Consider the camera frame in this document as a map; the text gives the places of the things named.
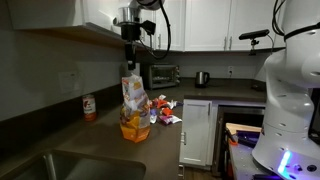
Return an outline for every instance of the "wall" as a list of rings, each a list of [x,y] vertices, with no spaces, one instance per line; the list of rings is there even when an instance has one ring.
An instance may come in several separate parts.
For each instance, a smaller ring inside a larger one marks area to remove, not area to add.
[[[0,121],[120,83],[122,49],[12,30],[0,0]],[[58,73],[78,73],[78,90],[61,93]]]
[[[253,79],[261,69],[270,53],[169,53],[166,62],[180,66],[181,77],[195,77],[197,71],[207,71],[211,78],[230,78],[228,66],[234,66],[231,78]],[[150,61],[148,54],[141,57],[141,61]]]

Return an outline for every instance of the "dark countertop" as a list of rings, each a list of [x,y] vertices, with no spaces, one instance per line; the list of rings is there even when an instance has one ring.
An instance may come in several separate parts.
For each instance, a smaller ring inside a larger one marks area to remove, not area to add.
[[[166,100],[182,102],[191,99],[221,99],[265,102],[265,92],[250,88],[250,80],[211,80],[209,87],[197,89],[193,79],[183,79],[180,86],[147,90],[149,99],[163,94]],[[174,115],[182,118],[182,107],[173,109]],[[85,122],[83,119],[35,143],[5,162],[0,162],[0,177],[26,161],[30,156],[48,149],[58,149],[95,156],[138,161],[146,165],[146,180],[176,179],[179,165],[180,134],[182,123],[169,126],[151,125],[149,137],[140,143],[122,138],[119,126],[120,106],[100,110],[98,119]]]

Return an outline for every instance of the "sink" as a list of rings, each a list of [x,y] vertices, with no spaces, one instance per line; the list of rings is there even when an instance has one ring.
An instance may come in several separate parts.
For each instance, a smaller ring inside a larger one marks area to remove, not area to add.
[[[16,180],[142,180],[140,162],[52,150],[32,157],[0,179]]]

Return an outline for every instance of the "chips bag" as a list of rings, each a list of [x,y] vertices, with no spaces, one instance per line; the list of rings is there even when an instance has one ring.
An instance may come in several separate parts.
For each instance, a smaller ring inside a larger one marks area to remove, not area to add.
[[[122,78],[123,105],[120,111],[120,128],[125,139],[140,142],[150,132],[149,98],[144,91],[142,78],[132,74]]]

